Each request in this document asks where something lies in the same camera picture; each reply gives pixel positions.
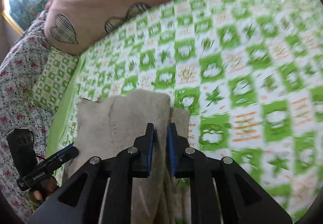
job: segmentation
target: mattress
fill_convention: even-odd
[[[35,134],[34,149],[45,157],[47,133],[54,115],[27,102],[49,54],[43,11],[11,48],[0,66],[0,191],[15,213],[26,221],[31,203],[16,183],[19,174],[13,165],[6,135],[14,128],[28,128]]]
[[[150,9],[81,56],[49,148],[77,137],[81,98],[163,92],[190,112],[191,147],[233,157],[296,221],[323,181],[322,24],[319,0],[174,0]],[[175,208],[190,223],[185,180]]]

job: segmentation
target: bed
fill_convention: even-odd
[[[162,92],[190,112],[191,147],[232,156],[299,220],[323,183],[321,10],[319,0],[174,0],[148,10],[81,55],[47,151],[76,139],[81,98]],[[61,183],[63,169],[55,176]],[[189,223],[181,185],[176,219]]]

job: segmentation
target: gray towel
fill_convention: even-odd
[[[78,105],[78,137],[74,146],[80,155],[68,168],[69,177],[90,157],[102,159],[116,156],[131,147],[136,137],[144,135],[147,123],[157,130],[152,171],[147,178],[134,178],[131,202],[131,223],[175,223],[173,213],[173,181],[165,164],[167,124],[176,122],[178,132],[187,136],[187,111],[171,110],[166,94],[136,90],[127,96]]]

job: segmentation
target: black camera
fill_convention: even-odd
[[[7,142],[14,165],[19,173],[17,184],[22,191],[39,190],[46,195],[40,182],[51,177],[64,163],[75,158],[79,150],[73,144],[59,150],[49,158],[38,163],[34,151],[35,135],[28,129],[14,129],[7,135]]]

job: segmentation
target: green leaf print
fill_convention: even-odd
[[[284,27],[284,30],[288,30],[290,28],[291,23],[285,17],[283,17],[281,20],[281,24]]]
[[[268,162],[270,165],[275,166],[274,177],[277,177],[277,175],[281,172],[282,169],[289,170],[288,162],[289,159],[281,158],[279,156],[276,156],[274,160]]]
[[[245,26],[243,31],[245,32],[245,36],[250,40],[252,36],[254,35],[256,29],[252,27],[253,23],[249,26]]]
[[[200,12],[197,14],[197,18],[203,18],[205,16],[204,12]]]
[[[137,38],[139,39],[143,39],[144,37],[145,37],[145,34],[143,32],[137,34]]]
[[[201,150],[218,150],[228,148],[230,137],[230,116],[215,114],[211,117],[201,117],[199,147]]]
[[[278,86],[276,85],[274,77],[270,75],[264,79],[264,83],[261,85],[261,88],[265,88],[268,92],[273,92],[278,88]]]
[[[163,50],[161,53],[159,53],[159,56],[160,56],[160,60],[163,64],[167,58],[169,58],[169,59],[171,58],[171,53],[169,51]]]
[[[205,100],[210,101],[210,103],[206,106],[211,105],[211,103],[217,104],[220,100],[223,100],[224,97],[219,96],[219,94],[220,94],[219,86],[217,86],[213,90],[212,94],[210,94],[209,92],[206,92],[207,98]]]
[[[135,62],[133,60],[131,60],[129,63],[129,71],[133,71],[134,68],[135,68]]]
[[[200,111],[200,88],[185,88],[175,90],[174,108],[185,109],[191,116],[198,116]]]
[[[209,51],[214,43],[215,40],[210,40],[209,38],[205,38],[202,40],[201,46],[203,47],[203,52],[204,51]]]
[[[308,76],[312,76],[316,73],[316,71],[313,69],[313,66],[311,63],[307,63],[304,67],[305,74]]]
[[[292,135],[292,120],[286,100],[262,105],[264,138],[266,142],[280,141]]]

